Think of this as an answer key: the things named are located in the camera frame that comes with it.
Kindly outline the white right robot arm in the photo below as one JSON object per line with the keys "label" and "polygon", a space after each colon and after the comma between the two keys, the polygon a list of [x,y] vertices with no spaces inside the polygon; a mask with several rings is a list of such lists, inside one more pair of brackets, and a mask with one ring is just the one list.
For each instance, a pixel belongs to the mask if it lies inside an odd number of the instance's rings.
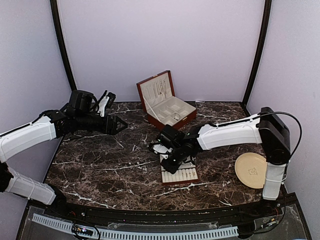
{"label": "white right robot arm", "polygon": [[266,155],[266,176],[262,192],[263,200],[255,205],[255,213],[266,217],[275,208],[288,164],[296,152],[291,148],[290,130],[279,118],[280,111],[270,107],[242,119],[224,123],[206,123],[193,126],[187,133],[170,125],[160,131],[149,150],[162,156],[161,166],[175,174],[187,159],[198,153],[218,147],[260,144]]}

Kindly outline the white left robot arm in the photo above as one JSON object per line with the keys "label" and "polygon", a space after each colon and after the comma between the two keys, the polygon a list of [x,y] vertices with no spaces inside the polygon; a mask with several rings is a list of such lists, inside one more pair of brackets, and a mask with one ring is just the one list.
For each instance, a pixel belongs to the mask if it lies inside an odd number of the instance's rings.
{"label": "white left robot arm", "polygon": [[116,95],[104,91],[100,98],[84,90],[74,90],[61,109],[45,110],[20,127],[0,135],[0,191],[12,193],[47,206],[60,218],[67,218],[70,206],[57,198],[58,191],[22,175],[7,165],[15,155],[41,143],[60,139],[77,131],[116,135],[127,128],[127,123],[116,115],[107,113]]}

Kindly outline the red jewelry tray insert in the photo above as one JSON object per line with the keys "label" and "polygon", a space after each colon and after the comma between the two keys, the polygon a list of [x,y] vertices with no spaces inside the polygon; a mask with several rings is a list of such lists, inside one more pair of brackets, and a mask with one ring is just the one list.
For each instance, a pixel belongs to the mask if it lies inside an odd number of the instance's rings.
{"label": "red jewelry tray insert", "polygon": [[163,166],[161,166],[162,184],[164,186],[174,186],[199,182],[200,178],[197,173],[195,160],[195,158],[191,159],[188,157],[174,174],[168,172]]}

